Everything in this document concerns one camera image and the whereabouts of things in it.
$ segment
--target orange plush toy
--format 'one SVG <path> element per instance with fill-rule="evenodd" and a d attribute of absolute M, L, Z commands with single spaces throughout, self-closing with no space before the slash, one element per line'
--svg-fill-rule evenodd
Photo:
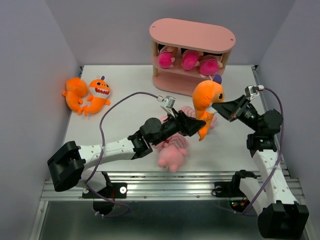
<path fill-rule="evenodd" d="M 107 97 L 110 95 L 111 90 L 109 85 L 104 81 L 105 77 L 93 80 L 89 85 L 90 96 L 87 101 L 91 102 L 91 106 L 84 106 L 84 115 L 98 113 L 104 105 L 110 105 L 111 102 Z"/>
<path fill-rule="evenodd" d="M 66 104 L 72 111 L 82 114 L 83 109 L 79 104 L 84 103 L 82 98 L 88 94 L 86 82 L 79 77 L 74 77 L 66 81 L 65 89 L 62 95 L 65 97 Z"/>
<path fill-rule="evenodd" d="M 205 80 L 200 82 L 192 95 L 195 118 L 206 122 L 205 126 L 198 131 L 199 141 L 203 140 L 208 133 L 214 114 L 210 113 L 213 103 L 222 103 L 225 100 L 224 88 L 221 84 Z"/>

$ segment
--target white table surface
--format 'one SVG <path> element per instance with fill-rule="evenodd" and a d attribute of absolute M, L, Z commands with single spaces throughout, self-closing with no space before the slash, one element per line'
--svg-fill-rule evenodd
<path fill-rule="evenodd" d="M 89 84 L 97 76 L 105 76 L 111 88 L 111 105 L 134 92 L 149 92 L 155 95 L 170 95 L 176 98 L 174 108 L 192 105 L 190 96 L 175 94 L 157 89 L 152 82 L 151 65 L 86 65 L 81 78 Z M 222 84 L 225 101 L 231 101 L 244 94 L 245 87 L 255 84 L 254 75 L 249 65 L 227 66 Z M 260 97 L 252 104 L 259 113 L 264 112 Z M 96 145 L 102 143 L 99 122 L 110 108 L 88 117 L 71 113 L 65 142 L 75 141 L 77 145 Z M 115 107 L 104 119 L 103 130 L 106 143 L 114 142 L 134 134 L 148 118 L 161 118 L 166 113 L 155 98 L 147 95 L 135 95 Z M 257 171 L 246 148 L 247 135 L 253 131 L 236 120 L 228 122 L 217 114 L 216 127 L 211 129 L 203 141 L 198 141 L 198 134 L 189 137 L 189 155 L 179 172 L 229 172 L 245 169 Z M 158 152 L 135 160 L 120 160 L 101 165 L 98 171 L 106 172 L 160 172 L 167 171 L 157 166 Z"/>

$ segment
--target wire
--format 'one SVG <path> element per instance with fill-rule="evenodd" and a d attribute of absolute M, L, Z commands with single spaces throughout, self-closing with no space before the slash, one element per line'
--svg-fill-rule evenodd
<path fill-rule="evenodd" d="M 246 216 L 246 217 L 257 217 L 258 216 L 257 214 L 251 214 L 251 213 L 242 214 L 242 212 L 235 211 L 235 210 L 232 210 L 230 208 L 226 208 L 226 207 L 220 206 L 220 205 L 218 205 L 216 203 L 213 203 L 213 204 L 219 209 L 226 210 L 228 212 L 231 212 L 231 213 L 234 213 L 234 214 L 237 214 L 237 215 L 240 215 L 240 216 Z"/>
<path fill-rule="evenodd" d="M 271 90 L 270 88 L 265 87 L 265 90 L 271 92 L 275 98 L 277 99 L 279 106 L 280 106 L 280 111 L 281 111 L 281 115 L 282 118 L 284 119 L 284 109 L 281 103 L 281 100 L 279 98 L 279 96 L 276 94 L 276 92 L 274 92 L 273 90 Z M 253 197 L 252 201 L 250 201 L 249 205 L 244 209 L 244 211 L 242 212 L 242 215 L 245 215 L 253 206 L 253 204 L 255 203 L 255 201 L 257 200 L 257 198 L 259 197 L 259 195 L 261 194 L 261 192 L 265 189 L 265 187 L 267 186 L 267 184 L 270 182 L 272 176 L 274 175 L 278 164 L 281 161 L 281 156 L 282 156 L 282 151 L 283 151 L 283 137 L 284 137 L 284 129 L 285 129 L 285 123 L 283 121 L 282 126 L 281 126 L 281 135 L 280 135 L 280 146 L 279 146 L 279 154 L 276 158 L 275 164 L 273 166 L 273 169 L 271 170 L 269 176 L 267 177 L 267 179 L 264 181 L 264 183 L 262 184 L 261 188 L 259 189 L 259 191 L 255 194 L 255 196 Z"/>
<path fill-rule="evenodd" d="M 99 216 L 101 216 L 101 217 L 103 217 L 103 218 L 114 218 L 114 217 L 123 216 L 123 215 L 127 214 L 128 212 L 130 212 L 130 211 L 131 211 L 131 208 L 130 208 L 127 204 L 125 204 L 125 203 L 116 202 L 116 201 L 114 201 L 114 200 L 110 200 L 110 199 L 102 196 L 101 194 L 99 194 L 98 192 L 96 192 L 96 191 L 88 184 L 88 182 L 89 182 L 89 181 L 92 179 L 92 177 L 95 175 L 95 173 L 96 173 L 96 171 L 97 171 L 97 169 L 98 169 L 98 167 L 99 167 L 99 165 L 100 165 L 100 163 L 101 163 L 102 157 L 103 157 L 103 155 L 104 155 L 104 148 L 103 148 L 103 147 L 106 146 L 106 139 L 105 139 L 104 130 L 103 130 L 103 128 L 102 128 L 102 123 L 103 123 L 105 117 L 107 116 L 107 114 L 108 114 L 112 109 L 114 109 L 116 106 L 118 106 L 120 103 L 122 103 L 123 101 L 127 100 L 128 98 L 131 98 L 132 96 L 138 95 L 138 94 L 149 95 L 149 96 L 154 97 L 154 98 L 156 98 L 156 99 L 158 98 L 158 96 L 156 96 L 156 95 L 154 95 L 154 94 L 152 94 L 152 93 L 149 93 L 149 92 L 144 92 L 144 91 L 134 92 L 134 93 L 130 94 L 129 96 L 126 96 L 125 98 L 123 98 L 123 99 L 121 99 L 120 101 L 118 101 L 118 102 L 117 102 L 116 104 L 114 104 L 112 107 L 110 107 L 110 109 L 105 112 L 105 114 L 102 116 L 102 118 L 101 118 L 101 120 L 100 120 L 99 128 L 100 128 L 101 137 L 102 137 L 102 148 L 101 148 L 101 152 L 100 152 L 100 156 L 99 156 L 99 158 L 98 158 L 97 164 L 95 165 L 95 167 L 94 167 L 91 175 L 85 180 L 85 185 L 88 187 L 88 189 L 89 189 L 91 192 L 93 192 L 93 193 L 94 193 L 95 195 L 97 195 L 99 198 L 101 198 L 101 199 L 103 199 L 103 200 L 105 200 L 105 201 L 107 201 L 107 202 L 110 202 L 110 203 L 112 203 L 112 204 L 118 204 L 118 205 L 120 205 L 120 206 L 126 207 L 126 211 L 124 211 L 124 212 L 122 212 L 122 213 L 119 213 L 119 214 L 116 214 L 116 215 L 110 215 L 110 216 L 108 216 L 108 215 L 103 215 L 103 214 L 100 214 L 99 212 L 94 211 L 95 214 L 97 214 L 97 215 L 99 215 Z"/>

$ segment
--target orange squirrel plush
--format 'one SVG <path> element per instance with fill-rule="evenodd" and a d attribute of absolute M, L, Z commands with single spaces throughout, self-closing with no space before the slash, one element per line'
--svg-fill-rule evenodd
<path fill-rule="evenodd" d="M 93 80 L 89 85 L 90 96 L 86 99 L 91 102 L 91 106 L 84 106 L 84 115 L 98 113 L 104 105 L 110 105 L 111 102 L 107 97 L 110 95 L 111 90 L 109 85 L 104 81 L 105 77 Z"/>
<path fill-rule="evenodd" d="M 62 95 L 65 97 L 66 104 L 72 111 L 82 114 L 83 108 L 79 104 L 84 103 L 82 98 L 88 94 L 86 82 L 79 77 L 74 77 L 66 81 L 65 89 Z"/>
<path fill-rule="evenodd" d="M 224 101 L 225 93 L 221 84 L 212 80 L 205 80 L 196 86 L 192 95 L 195 118 L 206 122 L 205 126 L 198 131 L 199 141 L 203 140 L 207 135 L 214 118 L 214 114 L 208 112 L 207 108 L 213 103 L 222 103 Z"/>

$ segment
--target pink stuffed animal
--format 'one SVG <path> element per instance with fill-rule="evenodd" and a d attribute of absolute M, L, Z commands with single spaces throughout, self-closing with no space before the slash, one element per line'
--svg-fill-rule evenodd
<path fill-rule="evenodd" d="M 189 106 L 184 106 L 181 110 L 189 117 L 195 118 L 195 110 Z M 167 116 L 162 117 L 160 120 L 163 122 Z M 210 128 L 215 127 L 214 122 L 217 117 L 214 116 Z M 180 166 L 185 163 L 185 157 L 188 155 L 187 148 L 189 142 L 187 138 L 176 133 L 169 137 L 166 141 L 159 143 L 156 148 L 162 148 L 159 152 L 158 166 L 161 168 L 168 168 L 170 172 L 175 173 Z"/>
<path fill-rule="evenodd" d="M 172 64 L 176 59 L 174 58 L 178 52 L 177 47 L 158 45 L 159 56 L 158 64 L 163 69 L 173 68 Z"/>
<path fill-rule="evenodd" d="M 189 71 L 194 67 L 199 65 L 199 56 L 202 56 L 204 53 L 202 51 L 195 51 L 190 49 L 181 49 L 182 53 L 182 63 L 181 66 Z"/>
<path fill-rule="evenodd" d="M 159 152 L 158 166 L 166 167 L 170 172 L 175 173 L 185 163 L 188 145 L 187 139 L 179 133 L 168 138 L 162 145 L 163 149 Z"/>
<path fill-rule="evenodd" d="M 203 78 L 206 76 L 214 76 L 218 72 L 218 69 L 222 67 L 222 63 L 216 56 L 206 55 L 203 56 L 202 60 L 200 61 L 199 72 Z"/>

